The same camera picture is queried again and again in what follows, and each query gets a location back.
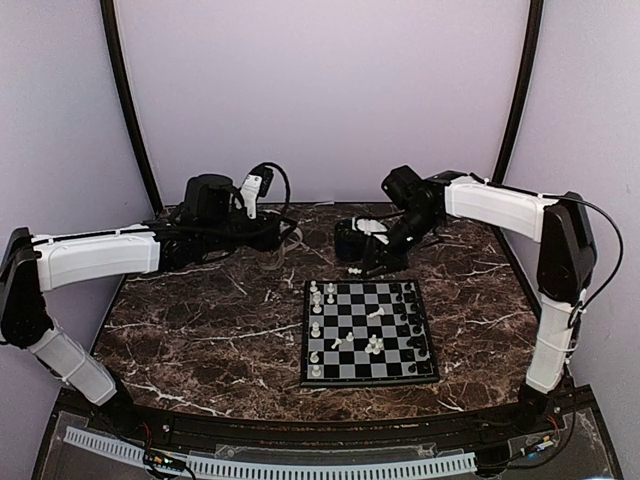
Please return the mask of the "white king chess piece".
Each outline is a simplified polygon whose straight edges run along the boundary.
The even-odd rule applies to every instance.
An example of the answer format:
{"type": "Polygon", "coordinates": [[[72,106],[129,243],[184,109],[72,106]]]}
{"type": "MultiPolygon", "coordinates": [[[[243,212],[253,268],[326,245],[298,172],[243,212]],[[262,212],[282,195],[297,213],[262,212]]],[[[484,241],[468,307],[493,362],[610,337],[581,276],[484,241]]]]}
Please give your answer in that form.
{"type": "Polygon", "coordinates": [[[385,309],[383,307],[379,307],[376,311],[371,312],[367,315],[368,319],[374,319],[376,317],[382,317],[386,314],[385,309]]]}

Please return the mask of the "black silver chess board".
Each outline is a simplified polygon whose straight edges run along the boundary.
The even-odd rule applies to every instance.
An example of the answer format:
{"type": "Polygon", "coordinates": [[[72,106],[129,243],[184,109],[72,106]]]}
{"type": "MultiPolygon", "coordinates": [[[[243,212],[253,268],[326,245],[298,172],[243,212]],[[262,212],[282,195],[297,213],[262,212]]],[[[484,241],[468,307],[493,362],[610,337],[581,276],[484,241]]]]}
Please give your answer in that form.
{"type": "Polygon", "coordinates": [[[307,388],[388,387],[440,381],[419,283],[410,279],[317,282],[322,312],[304,285],[301,379],[307,388]],[[335,298],[327,304],[328,295],[335,298]],[[368,319],[379,307],[382,317],[368,319]],[[321,375],[311,369],[319,365],[321,375]]]}

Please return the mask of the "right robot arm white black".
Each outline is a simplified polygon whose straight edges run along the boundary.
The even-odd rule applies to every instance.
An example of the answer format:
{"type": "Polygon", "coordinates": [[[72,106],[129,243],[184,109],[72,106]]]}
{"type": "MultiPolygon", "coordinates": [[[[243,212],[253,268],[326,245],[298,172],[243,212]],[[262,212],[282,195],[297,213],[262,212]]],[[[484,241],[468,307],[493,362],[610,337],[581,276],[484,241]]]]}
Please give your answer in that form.
{"type": "Polygon", "coordinates": [[[598,295],[597,259],[579,194],[518,190],[473,174],[421,178],[407,166],[383,181],[394,211],[362,217],[365,276],[422,277],[445,378],[472,407],[512,400],[510,424],[534,432],[569,379],[580,324],[598,295]]]}

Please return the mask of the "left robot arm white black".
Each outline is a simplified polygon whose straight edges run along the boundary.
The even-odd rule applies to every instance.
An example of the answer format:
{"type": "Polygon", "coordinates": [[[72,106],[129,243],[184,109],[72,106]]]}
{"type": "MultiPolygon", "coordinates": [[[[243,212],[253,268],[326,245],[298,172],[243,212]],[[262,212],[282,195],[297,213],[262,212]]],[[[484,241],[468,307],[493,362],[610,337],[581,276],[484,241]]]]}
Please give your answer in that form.
{"type": "Polygon", "coordinates": [[[120,436],[141,427],[140,412],[122,381],[72,340],[48,314],[44,294],[103,277],[168,273],[209,264],[240,247],[275,252],[294,231],[288,206],[260,210],[259,199],[284,169],[254,167],[241,186],[220,174],[201,174],[165,219],[121,229],[64,236],[14,230],[1,262],[1,342],[25,349],[89,401],[120,436]]]}

